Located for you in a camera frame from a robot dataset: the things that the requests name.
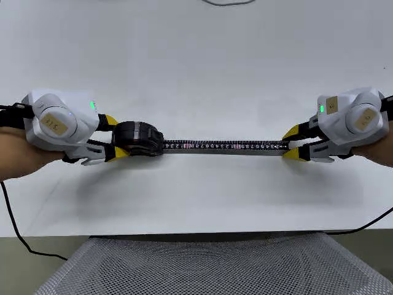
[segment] black strap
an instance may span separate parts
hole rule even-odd
[[[78,161],[80,160],[80,158],[77,158],[77,159],[70,159],[67,155],[65,155],[65,156],[63,157],[62,160],[63,160],[63,162],[65,162],[65,163],[74,164],[74,163],[78,162]]]
[[[13,109],[6,109],[0,111],[0,127],[12,127],[24,130],[25,123],[23,122],[23,118]]]
[[[387,119],[393,120],[393,95],[382,100],[381,112],[387,112]]]
[[[347,155],[338,155],[337,157],[339,157],[341,160],[346,160],[350,157],[352,157],[354,154],[352,153],[352,151],[349,152],[349,154]]]

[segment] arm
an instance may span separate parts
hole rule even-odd
[[[393,167],[393,121],[389,122],[389,134],[376,143],[352,149],[354,155],[361,155],[375,163]]]
[[[0,181],[31,174],[64,157],[30,145],[23,130],[0,127]]]

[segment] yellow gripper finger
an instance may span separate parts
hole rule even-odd
[[[293,126],[282,138],[285,140],[290,136],[299,134],[299,124]]]
[[[307,157],[307,154],[303,155],[303,153],[299,150],[300,148],[301,147],[296,147],[294,149],[291,149],[287,151],[284,155],[282,155],[282,157],[301,162],[308,162],[309,156]]]
[[[108,122],[108,125],[116,126],[118,124],[117,121],[112,116],[106,114],[105,117]]]
[[[117,160],[119,158],[128,157],[129,155],[130,155],[130,153],[127,152],[125,149],[115,146],[115,157],[108,160],[108,162],[112,162],[112,161]]]

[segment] measuring tape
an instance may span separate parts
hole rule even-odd
[[[112,144],[130,155],[151,157],[162,154],[283,155],[289,151],[289,141],[165,140],[154,126],[135,121],[117,124]]]
[[[288,141],[251,140],[164,140],[165,154],[247,154],[283,155]]]

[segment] gray floor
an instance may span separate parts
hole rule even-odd
[[[88,237],[26,238],[37,251],[69,257]],[[336,240],[393,281],[393,230],[364,230]],[[63,261],[29,254],[16,238],[0,238],[0,294],[32,294]]]

